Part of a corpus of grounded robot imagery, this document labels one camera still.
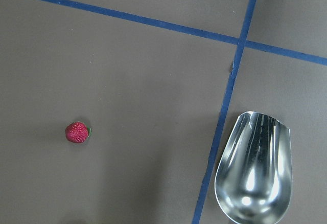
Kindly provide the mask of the red strawberry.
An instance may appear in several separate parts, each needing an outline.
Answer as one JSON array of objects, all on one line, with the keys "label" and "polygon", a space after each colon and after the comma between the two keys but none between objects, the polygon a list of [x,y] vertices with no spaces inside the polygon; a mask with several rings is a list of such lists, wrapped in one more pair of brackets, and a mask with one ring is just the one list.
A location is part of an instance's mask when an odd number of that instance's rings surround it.
[{"label": "red strawberry", "polygon": [[84,143],[91,135],[92,129],[83,122],[73,122],[65,129],[65,137],[71,143]]}]

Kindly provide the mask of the metal ice scoop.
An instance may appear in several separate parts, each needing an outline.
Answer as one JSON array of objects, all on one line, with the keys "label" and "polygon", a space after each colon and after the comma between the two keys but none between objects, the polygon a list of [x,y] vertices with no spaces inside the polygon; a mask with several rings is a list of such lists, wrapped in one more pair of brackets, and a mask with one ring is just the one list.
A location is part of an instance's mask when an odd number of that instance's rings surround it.
[{"label": "metal ice scoop", "polygon": [[215,174],[215,196],[234,223],[278,223],[292,197],[290,129],[254,111],[240,114]]}]

